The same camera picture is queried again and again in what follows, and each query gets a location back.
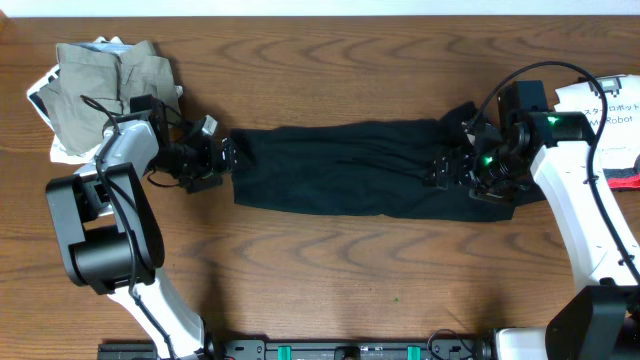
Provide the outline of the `black t-shirt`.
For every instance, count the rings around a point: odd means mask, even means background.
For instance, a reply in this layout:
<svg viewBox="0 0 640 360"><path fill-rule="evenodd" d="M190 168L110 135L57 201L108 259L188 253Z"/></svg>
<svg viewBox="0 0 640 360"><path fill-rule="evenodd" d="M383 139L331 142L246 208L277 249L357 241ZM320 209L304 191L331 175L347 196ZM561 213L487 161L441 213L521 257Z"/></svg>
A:
<svg viewBox="0 0 640 360"><path fill-rule="evenodd" d="M234 129L249 164L233 172L239 205L311 215L377 216L462 222L509 220L543 200L538 187L511 204L474 199L467 188L425 185L439 150L462 145L464 103L441 119L367 121L333 127Z"/></svg>

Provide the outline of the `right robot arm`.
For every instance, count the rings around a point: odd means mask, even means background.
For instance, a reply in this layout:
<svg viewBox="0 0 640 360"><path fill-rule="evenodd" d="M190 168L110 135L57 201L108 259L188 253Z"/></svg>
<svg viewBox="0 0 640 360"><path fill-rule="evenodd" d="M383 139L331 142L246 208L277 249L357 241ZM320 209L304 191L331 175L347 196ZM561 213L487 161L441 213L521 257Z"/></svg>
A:
<svg viewBox="0 0 640 360"><path fill-rule="evenodd" d="M597 162L595 135L579 112L516 112L501 133L471 149L443 149L425 183L510 203L538 186L572 268L576 294L542 328L494 332L489 359L636 359L639 356L639 244Z"/></svg>

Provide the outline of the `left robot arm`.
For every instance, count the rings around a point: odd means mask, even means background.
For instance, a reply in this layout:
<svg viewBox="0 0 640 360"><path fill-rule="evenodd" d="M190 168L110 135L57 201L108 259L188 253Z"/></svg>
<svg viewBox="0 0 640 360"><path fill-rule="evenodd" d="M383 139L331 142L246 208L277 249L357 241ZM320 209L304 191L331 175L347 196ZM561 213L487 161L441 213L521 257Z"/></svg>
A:
<svg viewBox="0 0 640 360"><path fill-rule="evenodd" d="M141 184L166 147L167 125L148 111L111 118L94 158L46 186L66 275L122 306L157 359L220 359L205 320L163 269L162 233Z"/></svg>

